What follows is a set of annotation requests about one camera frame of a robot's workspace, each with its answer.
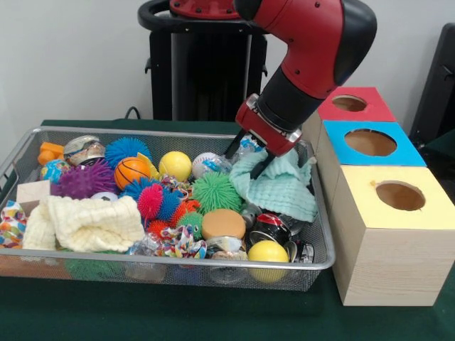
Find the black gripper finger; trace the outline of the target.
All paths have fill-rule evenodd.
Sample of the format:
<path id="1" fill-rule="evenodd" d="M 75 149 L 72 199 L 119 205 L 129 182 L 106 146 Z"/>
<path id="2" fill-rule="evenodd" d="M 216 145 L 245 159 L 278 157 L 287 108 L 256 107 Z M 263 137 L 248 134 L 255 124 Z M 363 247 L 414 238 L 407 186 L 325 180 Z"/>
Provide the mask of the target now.
<path id="1" fill-rule="evenodd" d="M 235 138 L 232 140 L 232 142 L 230 143 L 230 145 L 228 146 L 228 148 L 225 151 L 226 159 L 231 159 L 235 155 L 235 153 L 237 152 L 237 150 L 240 147 L 240 142 L 241 142 L 242 138 L 245 136 L 245 134 L 246 134 L 245 131 L 240 131 L 235 136 Z"/>
<path id="2" fill-rule="evenodd" d="M 270 151 L 267 152 L 267 157 L 260 161 L 250 172 L 250 178 L 253 180 L 258 179 L 267 166 L 275 159 L 275 155 Z"/>

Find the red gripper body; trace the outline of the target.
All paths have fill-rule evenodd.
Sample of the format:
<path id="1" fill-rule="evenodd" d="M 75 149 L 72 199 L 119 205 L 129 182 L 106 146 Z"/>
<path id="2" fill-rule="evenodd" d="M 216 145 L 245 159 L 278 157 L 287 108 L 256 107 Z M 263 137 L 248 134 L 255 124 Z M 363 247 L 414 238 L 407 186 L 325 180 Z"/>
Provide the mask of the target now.
<path id="1" fill-rule="evenodd" d="M 289 152 L 301 139 L 301 129 L 286 132 L 271 124 L 259 110 L 258 94 L 251 94 L 240 106 L 235 117 L 239 126 L 259 139 L 275 156 Z"/>

